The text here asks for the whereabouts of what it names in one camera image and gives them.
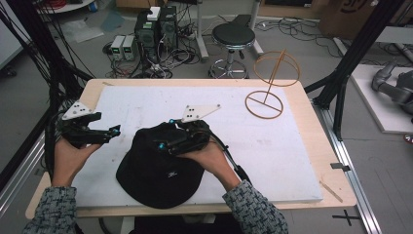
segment wooden table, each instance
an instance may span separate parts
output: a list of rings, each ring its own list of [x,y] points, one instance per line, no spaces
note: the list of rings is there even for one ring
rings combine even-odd
[[[291,84],[291,81],[277,81],[279,85]],[[268,85],[261,80],[237,79],[170,79],[170,80],[132,80],[132,79],[94,79],[88,82],[80,101],[91,109],[95,109],[99,95],[105,86],[189,86],[189,87],[222,87],[241,86],[257,87],[257,90],[268,90]],[[288,99],[295,122],[307,149],[310,162],[319,180],[323,200],[315,203],[283,203],[275,204],[279,209],[311,209],[311,208],[337,208],[353,207],[357,199],[352,187],[349,185],[344,172],[332,169],[331,163],[338,163],[333,149],[324,133],[316,113],[311,106],[307,95],[300,82],[292,86],[283,87]],[[26,210],[28,218],[34,217],[34,211],[46,187],[50,186],[49,176],[43,175],[41,182]],[[148,207],[110,207],[78,209],[78,217],[102,216],[129,216],[129,215],[182,215],[182,214],[208,214],[228,213],[225,205],[197,205],[178,206],[167,210],[157,210]]]

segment white triangular marker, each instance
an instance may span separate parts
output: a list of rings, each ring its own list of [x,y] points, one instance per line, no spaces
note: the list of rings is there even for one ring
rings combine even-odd
[[[182,123],[200,120],[213,111],[221,108],[220,104],[216,105],[187,105],[182,116]]]
[[[89,114],[92,114],[92,110],[89,109],[82,102],[76,100],[76,102],[73,103],[72,106],[70,106],[70,108],[66,111],[66,113],[64,113],[61,119],[69,120],[69,119],[74,119],[74,118],[78,118],[78,117],[89,115]]]

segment stool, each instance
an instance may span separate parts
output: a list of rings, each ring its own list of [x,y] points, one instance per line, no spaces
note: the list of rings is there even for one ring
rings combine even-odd
[[[234,60],[234,52],[240,51],[241,59],[244,55],[241,50],[251,47],[255,41],[255,33],[248,27],[228,22],[216,26],[212,30],[212,40],[228,49],[227,59],[216,61],[209,69],[209,76],[214,78],[249,78],[245,66]]]

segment gray patterned sleeve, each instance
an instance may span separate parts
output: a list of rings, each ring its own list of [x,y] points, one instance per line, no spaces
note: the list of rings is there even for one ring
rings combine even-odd
[[[48,187],[22,233],[75,233],[76,188]]]
[[[281,212],[248,181],[243,180],[223,199],[244,233],[288,233]]]

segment wire ring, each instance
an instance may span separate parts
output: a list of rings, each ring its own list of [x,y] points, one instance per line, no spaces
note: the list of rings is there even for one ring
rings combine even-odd
[[[260,100],[257,100],[256,98],[251,97],[253,94],[258,94],[258,93],[270,95],[271,97],[275,98],[279,102],[281,108],[276,108],[273,105],[269,105],[269,104],[265,103],[265,101],[260,101]],[[259,114],[255,113],[252,110],[252,108],[250,106],[248,106],[248,100],[249,99],[251,99],[251,100],[253,100],[257,103],[260,103],[261,105],[267,106],[270,109],[273,109],[275,111],[275,115],[263,116],[263,115],[259,115]],[[248,96],[246,96],[244,103],[245,103],[245,107],[249,111],[249,113],[251,113],[252,115],[254,115],[258,118],[261,118],[261,119],[275,119],[275,118],[279,117],[280,115],[282,115],[282,112],[283,112],[283,104],[282,104],[282,101],[280,100],[280,98],[277,97],[276,95],[272,94],[272,93],[268,93],[268,92],[265,92],[265,91],[255,91],[255,92],[250,93]]]
[[[297,82],[300,80],[300,77],[301,77],[301,69],[300,69],[300,66],[298,65],[298,62],[295,60],[295,58],[293,58],[293,57],[292,57],[291,55],[289,55],[288,53],[283,53],[283,55],[289,57],[292,61],[288,61],[288,60],[285,60],[285,59],[282,59],[281,61],[284,61],[284,62],[286,62],[287,64],[291,65],[291,66],[297,71],[297,78],[296,78],[291,84],[287,84],[287,85],[276,84],[276,83],[274,82],[274,81],[275,81],[275,79],[274,79],[275,77],[271,77],[271,78],[268,79],[268,81],[267,81],[267,80],[264,79],[262,76],[260,76],[260,74],[258,73],[258,71],[257,71],[257,69],[256,69],[257,64],[258,64],[259,62],[261,62],[262,60],[264,60],[264,59],[280,60],[280,57],[265,57],[266,55],[269,55],[269,54],[281,54],[281,53],[282,53],[282,52],[272,51],[272,52],[267,52],[267,53],[263,54],[260,58],[258,58],[258,59],[255,61],[255,64],[254,64],[254,72],[255,72],[255,75],[258,76],[258,78],[260,78],[262,81],[264,81],[265,83],[267,83],[267,84],[269,84],[269,85],[274,85],[274,86],[278,86],[278,87],[288,87],[288,86],[292,86],[292,85],[294,85],[295,83],[297,83]]]

